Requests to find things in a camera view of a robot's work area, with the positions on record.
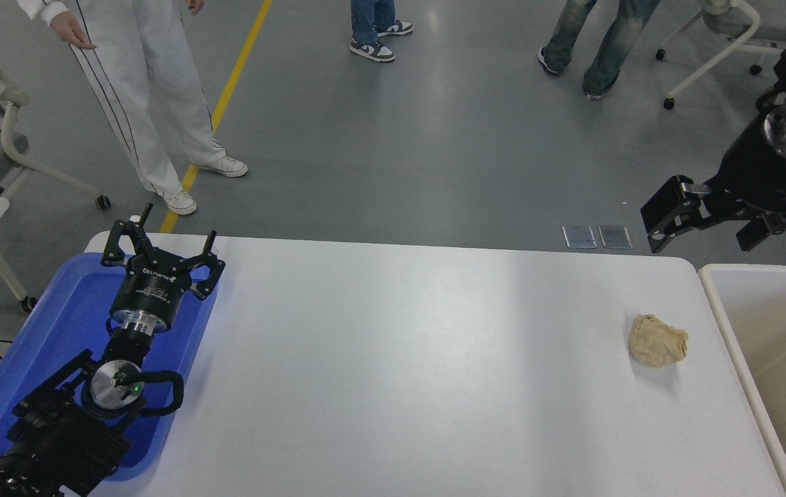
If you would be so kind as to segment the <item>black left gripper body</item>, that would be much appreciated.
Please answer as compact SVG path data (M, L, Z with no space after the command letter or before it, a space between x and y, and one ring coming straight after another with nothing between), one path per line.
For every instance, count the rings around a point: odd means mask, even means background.
M192 283L190 274L173 271L182 266L178 255L134 255L126 262L124 283L119 287L110 315L122 323L125 314L151 314L163 325L173 325L184 291Z

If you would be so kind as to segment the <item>person's right hand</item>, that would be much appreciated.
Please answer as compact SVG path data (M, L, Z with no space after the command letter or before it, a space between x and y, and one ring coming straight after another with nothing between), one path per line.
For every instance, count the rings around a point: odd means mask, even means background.
M58 35L58 38L73 47L81 48L81 50L95 50L96 48L96 45L90 42L88 35L81 28L77 17L70 10L65 10L65 12L54 16L49 26Z

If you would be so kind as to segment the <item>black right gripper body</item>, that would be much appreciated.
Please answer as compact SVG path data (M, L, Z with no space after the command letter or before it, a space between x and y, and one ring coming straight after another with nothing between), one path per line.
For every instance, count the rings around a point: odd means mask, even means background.
M786 214L786 114L756 117L706 185L706 211L715 220L746 220L753 211Z

